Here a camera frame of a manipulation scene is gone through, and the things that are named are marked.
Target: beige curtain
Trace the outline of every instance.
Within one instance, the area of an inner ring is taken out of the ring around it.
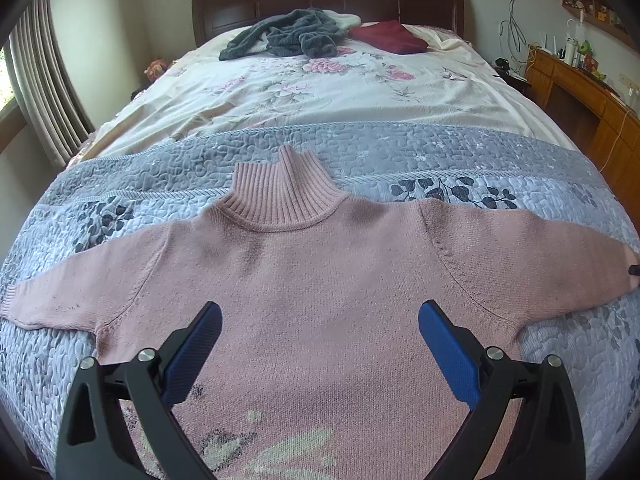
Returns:
[[[55,168],[64,168],[92,130],[68,81],[49,0],[33,0],[9,37],[16,100]]]

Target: dark gray clothing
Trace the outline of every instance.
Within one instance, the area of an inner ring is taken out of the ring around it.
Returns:
[[[335,21],[319,9],[296,9],[289,14],[271,16],[242,31],[220,52],[220,61],[248,56],[263,33],[266,33],[266,52],[278,57],[333,57],[335,41],[344,36]]]

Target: turtleneck collar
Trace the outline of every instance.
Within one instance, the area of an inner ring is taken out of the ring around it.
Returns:
[[[232,190],[217,208],[249,228],[287,231],[323,220],[348,196],[314,153],[297,153],[292,146],[278,152],[276,164],[236,164]]]

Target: blue gripper pad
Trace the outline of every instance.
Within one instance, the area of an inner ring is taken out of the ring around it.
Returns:
[[[222,311],[210,302],[164,371],[162,402],[169,409],[183,402],[222,332]]]
[[[422,304],[418,313],[420,334],[456,399],[466,402],[473,410],[480,400],[478,368],[454,336],[455,327],[440,312],[430,301]]]

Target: red cloth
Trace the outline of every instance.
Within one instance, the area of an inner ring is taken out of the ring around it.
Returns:
[[[369,27],[354,27],[349,31],[349,37],[394,54],[426,52],[429,46],[426,41],[416,38],[396,20],[376,23]]]

